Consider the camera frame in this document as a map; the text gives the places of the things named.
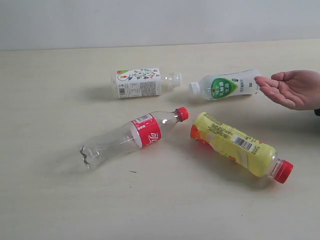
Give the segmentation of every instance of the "red bottle cap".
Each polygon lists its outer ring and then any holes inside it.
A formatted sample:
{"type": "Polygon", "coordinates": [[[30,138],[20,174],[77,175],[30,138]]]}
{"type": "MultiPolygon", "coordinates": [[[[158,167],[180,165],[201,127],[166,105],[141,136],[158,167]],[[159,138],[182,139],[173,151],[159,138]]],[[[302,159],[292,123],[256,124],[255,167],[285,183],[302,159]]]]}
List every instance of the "red bottle cap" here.
{"type": "Polygon", "coordinates": [[[187,120],[189,118],[188,110],[185,107],[179,107],[177,109],[177,112],[179,114],[179,118],[181,119],[181,122],[184,120],[187,120]]]}
{"type": "Polygon", "coordinates": [[[274,177],[274,180],[278,181],[281,184],[284,184],[293,168],[294,165],[291,162],[283,160],[281,167],[274,177]]]}

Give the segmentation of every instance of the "white wall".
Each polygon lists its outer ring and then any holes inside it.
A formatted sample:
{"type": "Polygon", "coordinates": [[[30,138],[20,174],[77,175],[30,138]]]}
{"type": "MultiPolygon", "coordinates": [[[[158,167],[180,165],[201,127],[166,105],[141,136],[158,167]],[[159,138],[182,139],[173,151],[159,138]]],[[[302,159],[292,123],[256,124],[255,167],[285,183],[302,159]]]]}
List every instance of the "white wall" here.
{"type": "Polygon", "coordinates": [[[0,0],[0,50],[320,38],[319,0],[0,0]]]}

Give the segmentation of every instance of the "plastic bottle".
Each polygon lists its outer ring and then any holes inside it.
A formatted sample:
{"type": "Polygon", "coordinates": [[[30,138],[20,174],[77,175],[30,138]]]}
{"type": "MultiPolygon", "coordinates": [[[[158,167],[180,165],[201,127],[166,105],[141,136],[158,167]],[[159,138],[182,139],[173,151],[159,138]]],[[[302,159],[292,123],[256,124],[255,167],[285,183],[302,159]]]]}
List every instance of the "plastic bottle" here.
{"type": "Polygon", "coordinates": [[[162,95],[179,87],[179,72],[165,72],[159,68],[118,70],[111,76],[115,98],[133,98],[162,95]]]}
{"type": "Polygon", "coordinates": [[[96,168],[106,160],[141,149],[164,138],[176,125],[188,119],[185,107],[173,112],[154,111],[89,139],[80,149],[84,164],[96,168]]]}
{"type": "Polygon", "coordinates": [[[279,159],[274,147],[217,121],[206,112],[195,120],[190,135],[257,177],[271,176],[283,184],[294,167],[290,162],[279,159]]]}
{"type": "Polygon", "coordinates": [[[257,76],[260,73],[255,69],[205,76],[199,82],[189,84],[189,95],[191,98],[201,97],[209,101],[236,95],[253,95],[259,90],[255,81],[257,76]]]}

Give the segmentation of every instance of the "red label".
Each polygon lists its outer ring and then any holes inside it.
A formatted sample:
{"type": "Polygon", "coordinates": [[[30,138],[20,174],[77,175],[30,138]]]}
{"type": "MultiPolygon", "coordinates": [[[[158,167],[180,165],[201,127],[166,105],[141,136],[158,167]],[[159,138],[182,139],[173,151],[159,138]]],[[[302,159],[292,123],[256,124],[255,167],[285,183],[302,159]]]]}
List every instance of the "red label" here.
{"type": "Polygon", "coordinates": [[[161,139],[161,131],[156,119],[147,114],[132,121],[141,138],[142,147],[161,139]]]}

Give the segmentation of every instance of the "yellow bottle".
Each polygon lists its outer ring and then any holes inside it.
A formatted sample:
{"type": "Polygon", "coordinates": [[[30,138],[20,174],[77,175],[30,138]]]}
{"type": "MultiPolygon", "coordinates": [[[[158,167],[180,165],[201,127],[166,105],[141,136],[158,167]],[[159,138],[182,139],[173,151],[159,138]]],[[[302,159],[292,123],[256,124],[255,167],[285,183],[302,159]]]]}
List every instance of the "yellow bottle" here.
{"type": "Polygon", "coordinates": [[[219,154],[235,161],[257,177],[271,176],[285,183],[293,164],[279,159],[276,149],[227,124],[201,113],[191,128],[191,138],[211,146],[219,154]]]}

